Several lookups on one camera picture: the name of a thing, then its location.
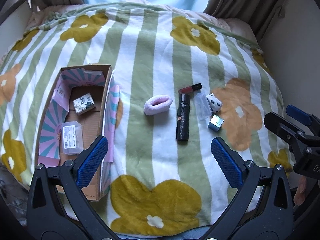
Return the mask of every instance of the lip gloss tube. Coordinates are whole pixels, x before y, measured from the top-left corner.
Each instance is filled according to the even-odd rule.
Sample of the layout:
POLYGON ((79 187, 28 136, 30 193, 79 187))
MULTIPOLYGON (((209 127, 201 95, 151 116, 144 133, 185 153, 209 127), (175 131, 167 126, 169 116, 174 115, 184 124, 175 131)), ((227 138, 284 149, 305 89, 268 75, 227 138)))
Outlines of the lip gloss tube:
POLYGON ((176 129, 177 141, 189 140, 189 114, 190 114, 190 96, 186 94, 180 94, 178 105, 178 122, 176 129))
POLYGON ((181 94, 188 94, 188 93, 197 91, 197 90, 199 90, 199 89, 201 89, 201 88, 202 88, 201 83, 198 83, 198 84, 195 84, 195 85, 186 87, 186 88, 182 88, 182 89, 178 90, 178 92, 179 92, 179 95, 181 95, 181 94))

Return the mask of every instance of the striped blanket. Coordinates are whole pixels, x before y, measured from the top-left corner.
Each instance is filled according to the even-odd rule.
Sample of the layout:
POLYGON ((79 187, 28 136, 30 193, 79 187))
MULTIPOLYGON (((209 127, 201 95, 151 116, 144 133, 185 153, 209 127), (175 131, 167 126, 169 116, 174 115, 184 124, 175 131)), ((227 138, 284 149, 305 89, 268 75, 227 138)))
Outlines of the striped blanket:
MULTIPOLYGON (((1 161, 26 187, 34 171, 40 117, 62 67, 110 64, 121 86, 110 193, 92 205, 111 227, 131 236, 175 235, 212 225, 235 194, 210 144, 221 136, 260 166, 292 170, 287 145, 263 124, 284 115, 281 93, 259 46, 210 22, 165 8, 119 2, 87 5, 27 31, 0 75, 1 161), (191 103, 189 141, 177 143, 178 90, 201 83, 223 102, 218 133, 191 103), (143 113, 154 95, 170 110, 143 113)), ((249 207, 258 201, 257 190, 249 207)))

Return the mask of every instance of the blanket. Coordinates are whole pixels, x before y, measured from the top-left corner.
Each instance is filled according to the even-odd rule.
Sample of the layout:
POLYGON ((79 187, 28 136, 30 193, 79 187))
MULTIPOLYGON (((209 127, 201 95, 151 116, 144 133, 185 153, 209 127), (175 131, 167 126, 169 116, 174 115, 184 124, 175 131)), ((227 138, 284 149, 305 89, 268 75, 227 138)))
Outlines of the blanket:
POLYGON ((157 237, 212 225, 236 193, 211 154, 216 136, 244 160, 292 171, 287 145, 263 124, 270 111, 283 116, 284 105, 261 49, 189 15, 100 3, 28 30, 0 67, 0 156, 17 181, 30 185, 40 118, 60 69, 94 63, 111 64, 121 86, 110 193, 92 203, 113 231, 157 237), (191 95, 189 141, 177 143, 178 90, 196 83, 223 102, 224 123, 218 133, 208 129, 191 95), (144 103, 158 94, 173 98, 169 111, 146 116, 144 103))

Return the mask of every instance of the screw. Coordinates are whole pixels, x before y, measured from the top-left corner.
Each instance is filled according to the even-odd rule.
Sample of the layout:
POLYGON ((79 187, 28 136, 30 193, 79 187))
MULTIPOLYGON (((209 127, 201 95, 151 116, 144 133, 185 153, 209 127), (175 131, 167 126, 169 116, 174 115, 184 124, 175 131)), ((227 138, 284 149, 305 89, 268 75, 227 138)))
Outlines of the screw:
POLYGON ((39 163, 37 166, 36 166, 36 169, 37 170, 41 170, 43 168, 43 164, 42 163, 39 163))
POLYGON ((245 164, 247 164, 247 166, 249 166, 249 167, 253 167, 254 166, 254 162, 250 161, 250 160, 246 161, 245 164))
POLYGON ((306 152, 307 153, 312 153, 312 149, 310 147, 306 147, 306 152))
POLYGON ((66 160, 66 162, 64 163, 64 165, 66 166, 71 166, 73 164, 73 160, 66 160))
POLYGON ((280 164, 277 164, 277 165, 276 165, 276 168, 277 168, 278 170, 280 170, 280 171, 282 171, 282 170, 283 170, 283 166, 282 166, 282 165, 280 165, 280 164))

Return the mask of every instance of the panda print item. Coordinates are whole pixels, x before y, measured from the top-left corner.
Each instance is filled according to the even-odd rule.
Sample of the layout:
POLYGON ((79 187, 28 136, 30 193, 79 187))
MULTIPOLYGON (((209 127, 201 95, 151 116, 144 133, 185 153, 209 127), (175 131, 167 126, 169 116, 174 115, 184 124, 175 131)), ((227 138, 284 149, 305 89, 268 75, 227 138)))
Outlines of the panda print item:
POLYGON ((213 113, 217 113, 220 111, 222 107, 222 102, 219 99, 217 99, 213 93, 207 95, 207 100, 213 113))

